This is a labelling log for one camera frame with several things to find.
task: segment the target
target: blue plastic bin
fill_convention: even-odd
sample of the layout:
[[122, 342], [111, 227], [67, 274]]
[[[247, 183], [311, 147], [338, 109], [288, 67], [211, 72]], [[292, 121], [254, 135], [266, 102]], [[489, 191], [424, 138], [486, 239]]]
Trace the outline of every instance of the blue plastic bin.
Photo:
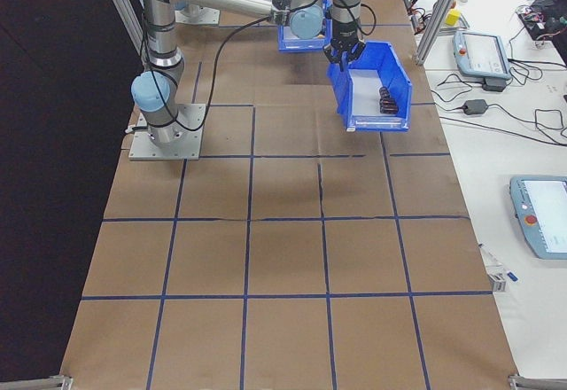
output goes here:
[[[388, 42], [367, 42], [361, 57], [344, 72], [330, 64], [327, 76], [337, 99], [337, 113], [347, 131], [408, 131], [412, 85]], [[398, 104], [398, 113], [380, 113], [380, 87]]]
[[320, 51], [325, 45], [330, 43], [332, 34], [330, 19], [325, 20], [324, 29], [325, 36], [320, 35], [304, 40], [293, 34], [289, 27], [280, 25], [277, 29], [278, 49], [279, 51], [287, 52]]

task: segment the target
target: metal base plate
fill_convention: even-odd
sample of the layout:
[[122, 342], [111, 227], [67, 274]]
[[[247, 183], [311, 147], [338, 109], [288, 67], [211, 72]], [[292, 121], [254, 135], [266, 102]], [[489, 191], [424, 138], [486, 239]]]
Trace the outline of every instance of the metal base plate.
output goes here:
[[[205, 116], [205, 104], [179, 105], [177, 120], [190, 129], [196, 128]], [[146, 126], [140, 114], [137, 126]], [[182, 136], [170, 144], [157, 145], [147, 130], [134, 133], [129, 158], [131, 160], [198, 160], [201, 152], [203, 129], [199, 131], [182, 130]]]
[[181, 11], [175, 11], [175, 22], [187, 25], [219, 25], [221, 11], [204, 7], [199, 15], [187, 16]]

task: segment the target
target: electrical cable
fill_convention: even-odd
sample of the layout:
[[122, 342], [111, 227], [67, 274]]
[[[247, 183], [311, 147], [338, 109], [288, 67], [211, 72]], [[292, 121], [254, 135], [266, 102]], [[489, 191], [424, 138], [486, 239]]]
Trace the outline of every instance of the electrical cable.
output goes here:
[[[457, 81], [456, 82], [450, 82], [448, 79], [451, 77], [456, 77]], [[454, 95], [453, 97], [451, 97], [450, 99], [444, 99], [437, 91], [432, 90], [431, 93], [433, 93], [434, 95], [437, 95], [439, 97], [439, 99], [441, 99], [442, 102], [445, 103], [449, 103], [449, 102], [453, 102], [455, 99], [457, 99], [459, 96], [465, 94], [465, 93], [469, 93], [470, 91], [472, 91], [473, 87], [472, 84], [479, 84], [482, 85], [482, 82], [466, 82], [464, 81], [458, 74], [455, 73], [451, 73], [449, 74], [447, 77], [445, 77], [445, 80], [443, 80], [442, 82], [440, 82], [437, 87], [439, 86], [443, 86], [445, 84], [455, 84], [455, 83], [460, 83], [460, 84], [464, 84], [465, 86], [467, 86], [466, 90], [460, 91], [459, 93], [457, 93], [456, 95]]]
[[519, 62], [521, 64], [540, 64], [540, 65], [555, 65], [555, 66], [560, 66], [561, 68], [565, 68], [567, 69], [567, 66], [565, 64], [560, 64], [558, 62], [548, 62], [545, 60], [525, 60], [525, 59], [515, 59], [515, 58], [509, 58], [508, 62]]
[[464, 109], [463, 106], [457, 106], [456, 108], [446, 109], [443, 106], [441, 106], [440, 104], [438, 104], [437, 102], [435, 102], [435, 106], [438, 107], [439, 109], [442, 109], [446, 113], [451, 113], [453, 111], [462, 111]]
[[348, 5], [348, 4], [346, 4], [345, 0], [338, 0], [338, 1], [339, 1], [340, 3], [342, 3], [342, 5], [341, 5], [340, 7], [346, 9], [346, 11], [348, 12], [348, 14], [351, 15], [351, 18], [353, 19], [354, 24], [356, 25], [356, 27], [358, 28], [358, 30], [359, 30], [363, 35], [365, 35], [365, 36], [368, 37], [369, 35], [371, 35], [371, 34], [374, 32], [374, 30], [375, 30], [376, 27], [377, 27], [377, 17], [376, 17], [376, 14], [374, 13], [374, 11], [372, 10], [372, 8], [371, 8], [370, 6], [368, 6], [368, 5], [365, 4], [365, 3], [361, 3], [361, 7], [367, 8], [367, 9], [370, 11], [370, 13], [372, 13], [372, 18], [373, 18], [373, 20], [374, 20], [374, 22], [373, 22], [373, 24], [372, 24], [372, 29], [370, 29], [369, 32], [366, 32], [366, 31], [364, 31], [364, 30], [362, 29], [362, 27], [361, 27], [360, 19], [356, 19], [356, 18], [354, 17], [353, 11], [352, 11], [352, 9], [353, 9], [354, 7], [356, 7], [358, 4], [351, 4], [351, 5]]
[[514, 58], [514, 46], [512, 45], [512, 42], [516, 39], [516, 37], [518, 37], [520, 34], [522, 34], [523, 30], [524, 30], [524, 27], [521, 27], [520, 30], [516, 33], [516, 35], [514, 35], [508, 41], [508, 44], [510, 45], [510, 57], [512, 57], [512, 58]]
[[460, 123], [468, 124], [468, 125], [470, 125], [470, 126], [478, 127], [478, 128], [481, 128], [481, 129], [487, 129], [487, 130], [492, 130], [492, 131], [498, 131], [498, 132], [501, 132], [501, 133], [505, 133], [505, 134], [507, 134], [507, 135], [522, 137], [522, 138], [524, 138], [524, 139], [532, 140], [533, 142], [539, 142], [539, 143], [541, 143], [541, 144], [551, 144], [551, 145], [553, 145], [553, 146], [567, 146], [567, 144], [562, 144], [562, 143], [559, 143], [559, 142], [548, 142], [547, 140], [537, 139], [537, 138], [535, 138], [535, 137], [523, 135], [523, 134], [521, 134], [521, 133], [516, 133], [516, 132], [514, 132], [514, 131], [509, 131], [509, 130], [506, 130], [506, 129], [499, 129], [499, 128], [497, 128], [497, 127], [485, 126], [485, 125], [483, 125], [483, 124], [478, 124], [478, 123], [476, 123], [476, 122], [470, 122], [470, 121], [466, 121], [466, 120], [457, 120], [457, 119], [455, 119], [455, 118], [449, 118], [449, 117], [443, 117], [443, 116], [440, 116], [439, 118], [440, 118], [441, 120], [460, 122]]

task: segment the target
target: metal bracket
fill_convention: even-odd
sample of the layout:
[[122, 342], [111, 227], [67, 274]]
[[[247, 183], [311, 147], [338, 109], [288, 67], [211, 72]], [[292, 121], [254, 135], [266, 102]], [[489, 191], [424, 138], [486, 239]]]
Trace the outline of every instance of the metal bracket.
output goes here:
[[183, 11], [175, 11], [175, 22], [186, 25], [208, 25], [218, 26], [221, 19], [221, 11], [211, 9], [210, 7], [200, 7], [197, 12], [183, 13]]
[[510, 375], [508, 382], [512, 390], [527, 388], [531, 390], [567, 390], [567, 379], [528, 379]]
[[493, 293], [504, 293], [506, 291], [506, 279], [502, 273], [489, 273], [488, 281], [493, 289]]
[[71, 390], [72, 385], [72, 378], [64, 375], [55, 375], [45, 379], [0, 383], [0, 390]]
[[[185, 127], [194, 129], [205, 117], [205, 104], [179, 105], [177, 120]], [[137, 127], [146, 127], [145, 118], [140, 115]], [[170, 144], [158, 145], [151, 140], [147, 130], [134, 133], [129, 158], [131, 160], [198, 160], [201, 152], [203, 129], [181, 130], [181, 136]]]

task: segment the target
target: aluminum frame post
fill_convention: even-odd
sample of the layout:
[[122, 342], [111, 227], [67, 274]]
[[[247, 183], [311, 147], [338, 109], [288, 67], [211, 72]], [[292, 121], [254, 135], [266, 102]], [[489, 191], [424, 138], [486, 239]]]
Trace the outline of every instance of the aluminum frame post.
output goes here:
[[417, 46], [417, 53], [414, 56], [417, 65], [423, 65], [427, 59], [453, 1], [454, 0], [438, 0], [433, 7], [429, 23], [425, 31], [423, 31], [423, 37], [419, 46]]
[[128, 35], [134, 44], [134, 48], [138, 51], [142, 45], [142, 27], [134, 13], [132, 3], [130, 3], [130, 0], [113, 0], [113, 2], [116, 10], [122, 18], [122, 22], [124, 22], [124, 27], [126, 27], [126, 30], [128, 31]]
[[519, 375], [508, 378], [512, 390], [527, 388], [531, 390], [567, 390], [567, 379], [529, 379]]

